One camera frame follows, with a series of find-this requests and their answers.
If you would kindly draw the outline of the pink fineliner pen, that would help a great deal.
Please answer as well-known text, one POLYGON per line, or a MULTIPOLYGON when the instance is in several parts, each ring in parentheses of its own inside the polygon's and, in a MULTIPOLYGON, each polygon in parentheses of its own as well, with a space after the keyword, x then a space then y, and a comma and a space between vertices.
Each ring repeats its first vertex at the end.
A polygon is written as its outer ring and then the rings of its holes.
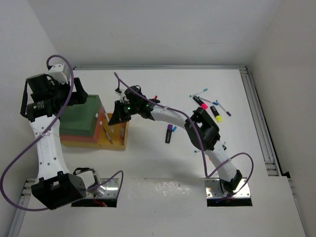
MULTIPOLYGON (((105 119, 107 120, 107 122, 109 122, 110 119, 109 119, 108 113, 107 113, 105 110, 104 110, 104 114, 105 114, 105 119)), ((112 141, 112 139, 111 139, 111 137, 110 137, 108 131, 107 131, 106 128, 105 128, 105 122, 103 122, 103 129, 104 129, 104 131, 105 131, 105 133, 106 133, 106 136, 107 136, 107 138, 108 138, 110 144, 113 145, 114 143, 113 143, 113 141, 112 141)))

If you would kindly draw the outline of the yellow bottom drawer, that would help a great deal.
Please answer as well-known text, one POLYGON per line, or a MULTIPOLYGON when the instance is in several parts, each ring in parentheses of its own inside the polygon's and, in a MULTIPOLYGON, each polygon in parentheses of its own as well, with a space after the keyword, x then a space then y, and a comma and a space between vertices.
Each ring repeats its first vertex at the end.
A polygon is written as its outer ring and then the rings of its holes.
POLYGON ((126 149, 126 142, 127 142, 127 134, 128 134, 128 126, 129 123, 120 123, 113 126, 113 132, 110 129, 110 126, 108 126, 107 120, 104 118, 103 122, 105 122, 105 128, 108 131, 112 141, 113 145, 110 144, 106 133, 102 127, 100 138, 98 144, 91 144, 91 143, 76 143, 76 142, 65 142, 62 143, 64 146, 68 147, 83 147, 83 148, 94 148, 94 149, 103 149, 103 150, 122 150, 125 151, 126 149), (120 144, 120 127, 124 128, 124 145, 122 146, 120 144))

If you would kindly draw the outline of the coral drawer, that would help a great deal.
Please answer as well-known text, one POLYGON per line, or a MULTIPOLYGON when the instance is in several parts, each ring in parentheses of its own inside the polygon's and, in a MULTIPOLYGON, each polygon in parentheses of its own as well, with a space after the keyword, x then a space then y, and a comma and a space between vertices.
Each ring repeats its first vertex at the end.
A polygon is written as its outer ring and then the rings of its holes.
POLYGON ((101 105, 100 111, 98 113, 97 121, 93 123, 93 127, 92 128, 93 128, 94 134, 92 136, 62 135, 62 134, 60 134, 61 142, 62 143, 65 143, 65 142, 76 142, 76 143, 98 144, 104 118, 105 118, 104 108, 101 105))

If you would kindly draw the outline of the pink highlighter marker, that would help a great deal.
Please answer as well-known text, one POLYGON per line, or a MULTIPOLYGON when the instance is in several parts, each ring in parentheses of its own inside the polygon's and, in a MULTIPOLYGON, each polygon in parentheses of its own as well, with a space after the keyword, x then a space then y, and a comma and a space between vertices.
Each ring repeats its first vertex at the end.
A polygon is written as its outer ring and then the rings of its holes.
POLYGON ((202 107, 203 109, 207 110, 208 109, 208 106, 197 96, 193 96, 193 100, 198 103, 198 105, 200 107, 202 107))

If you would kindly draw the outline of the orange fineliner pen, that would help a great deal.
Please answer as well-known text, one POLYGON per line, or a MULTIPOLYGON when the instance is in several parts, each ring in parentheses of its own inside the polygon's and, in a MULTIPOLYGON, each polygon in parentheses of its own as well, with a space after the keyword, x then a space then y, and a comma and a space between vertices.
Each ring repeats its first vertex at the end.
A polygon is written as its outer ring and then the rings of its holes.
POLYGON ((124 128, 122 126, 120 127, 120 144, 124 145, 124 128))

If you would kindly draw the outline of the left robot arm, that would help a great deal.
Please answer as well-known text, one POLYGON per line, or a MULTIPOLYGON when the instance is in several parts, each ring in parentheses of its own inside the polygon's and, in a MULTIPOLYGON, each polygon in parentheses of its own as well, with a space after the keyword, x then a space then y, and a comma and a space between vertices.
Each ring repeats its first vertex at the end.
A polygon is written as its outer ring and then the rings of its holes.
POLYGON ((79 78, 74 78, 74 85, 76 92, 68 80, 59 82, 49 74, 39 74, 26 79, 23 92, 20 114, 38 139, 39 171, 31 191, 50 210, 86 198, 87 188, 94 184, 71 173, 62 153, 59 113, 63 106, 84 104, 88 97, 79 78))

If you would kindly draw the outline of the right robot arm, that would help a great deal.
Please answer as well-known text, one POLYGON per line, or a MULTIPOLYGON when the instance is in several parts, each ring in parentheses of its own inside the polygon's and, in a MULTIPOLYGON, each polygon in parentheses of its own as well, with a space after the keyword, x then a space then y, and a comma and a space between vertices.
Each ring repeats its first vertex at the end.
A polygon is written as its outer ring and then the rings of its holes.
POLYGON ((225 145, 220 142, 219 127, 204 108, 198 107, 189 117, 184 112, 160 105, 157 99, 147 99, 138 85, 126 90, 118 87, 115 92, 120 99, 115 101, 110 126, 128 122, 133 115, 140 115, 144 119, 163 121, 183 128, 193 146, 203 151, 217 168, 223 189, 230 195, 234 193, 242 174, 229 160, 225 145))

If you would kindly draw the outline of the green top drawer box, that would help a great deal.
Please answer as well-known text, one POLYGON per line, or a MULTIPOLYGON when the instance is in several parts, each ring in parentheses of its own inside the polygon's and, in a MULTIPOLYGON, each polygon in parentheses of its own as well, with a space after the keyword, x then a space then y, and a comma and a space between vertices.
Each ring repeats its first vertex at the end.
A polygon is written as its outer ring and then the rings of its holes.
POLYGON ((84 104, 68 106, 60 117, 60 134, 92 137, 101 105, 98 95, 89 95, 84 104))

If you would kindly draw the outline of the purple highlighter marker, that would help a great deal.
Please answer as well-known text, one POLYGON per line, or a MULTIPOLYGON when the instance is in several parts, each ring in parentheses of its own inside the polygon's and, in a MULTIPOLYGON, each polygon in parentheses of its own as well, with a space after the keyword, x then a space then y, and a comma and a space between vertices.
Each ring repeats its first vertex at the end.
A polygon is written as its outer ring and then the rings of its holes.
POLYGON ((173 125, 168 124, 167 130, 166 130, 166 137, 165 137, 165 143, 167 144, 169 144, 171 141, 172 129, 173 129, 173 125))

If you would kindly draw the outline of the teal fineliner pen top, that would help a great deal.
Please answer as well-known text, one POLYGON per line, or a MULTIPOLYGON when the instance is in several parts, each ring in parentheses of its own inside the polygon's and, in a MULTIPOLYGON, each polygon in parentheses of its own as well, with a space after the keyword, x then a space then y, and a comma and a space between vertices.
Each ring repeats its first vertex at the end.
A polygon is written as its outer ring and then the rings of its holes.
POLYGON ((206 92, 207 90, 208 90, 208 88, 204 88, 202 91, 199 91, 199 92, 190 94, 189 97, 192 98, 192 97, 194 97, 194 96, 200 95, 200 94, 206 92))

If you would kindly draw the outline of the yellow highlighter marker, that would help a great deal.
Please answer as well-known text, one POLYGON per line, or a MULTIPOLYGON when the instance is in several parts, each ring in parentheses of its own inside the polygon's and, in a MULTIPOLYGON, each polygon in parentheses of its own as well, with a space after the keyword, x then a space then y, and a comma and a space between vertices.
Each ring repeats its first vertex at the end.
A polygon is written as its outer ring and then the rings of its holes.
POLYGON ((210 106, 210 110, 212 112, 212 114, 214 115, 215 119, 217 122, 222 122, 222 117, 220 116, 220 114, 218 113, 217 109, 215 108, 215 106, 210 106))

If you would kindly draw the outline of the violet fineliner pen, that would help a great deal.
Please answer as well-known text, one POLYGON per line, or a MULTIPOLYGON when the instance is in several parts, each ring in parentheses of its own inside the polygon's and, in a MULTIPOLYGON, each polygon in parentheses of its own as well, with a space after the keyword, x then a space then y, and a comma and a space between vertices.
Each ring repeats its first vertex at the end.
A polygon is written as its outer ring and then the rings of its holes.
POLYGON ((216 103, 218 104, 218 106, 219 106, 229 117, 232 116, 231 113, 230 113, 228 110, 226 110, 226 109, 224 108, 224 106, 223 106, 218 100, 216 100, 216 103))

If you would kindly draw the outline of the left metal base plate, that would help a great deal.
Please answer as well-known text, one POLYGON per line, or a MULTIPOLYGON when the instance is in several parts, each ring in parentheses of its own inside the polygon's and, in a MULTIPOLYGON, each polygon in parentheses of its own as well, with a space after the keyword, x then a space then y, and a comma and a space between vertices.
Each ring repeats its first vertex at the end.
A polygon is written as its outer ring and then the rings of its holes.
POLYGON ((97 190, 92 192, 87 192, 88 198, 116 198, 119 190, 119 178, 113 178, 106 184, 97 188, 97 190))

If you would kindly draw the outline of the metal base plate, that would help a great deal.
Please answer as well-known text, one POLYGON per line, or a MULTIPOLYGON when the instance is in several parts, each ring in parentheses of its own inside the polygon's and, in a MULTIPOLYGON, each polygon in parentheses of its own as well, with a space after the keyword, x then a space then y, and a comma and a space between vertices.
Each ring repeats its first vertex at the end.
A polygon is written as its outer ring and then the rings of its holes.
MULTIPOLYGON (((250 188, 246 182, 246 178, 242 178, 237 188, 233 190, 232 198, 251 198, 250 188)), ((224 189, 219 178, 205 179, 205 191, 207 199, 225 198, 229 192, 224 189)))
POLYGON ((87 192, 88 198, 116 198, 119 190, 119 178, 113 178, 106 184, 97 188, 97 190, 92 192, 87 192))

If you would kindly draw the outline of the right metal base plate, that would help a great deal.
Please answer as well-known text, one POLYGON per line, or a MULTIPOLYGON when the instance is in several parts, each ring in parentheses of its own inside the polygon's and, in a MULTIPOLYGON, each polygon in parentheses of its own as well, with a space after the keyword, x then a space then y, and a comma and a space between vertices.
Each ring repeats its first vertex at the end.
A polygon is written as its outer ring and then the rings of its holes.
MULTIPOLYGON (((233 190, 232 198, 251 198, 250 188, 246 182, 246 178, 242 178, 237 188, 233 190)), ((224 189, 219 178, 205 179, 205 191, 207 199, 225 198, 229 192, 224 189)))

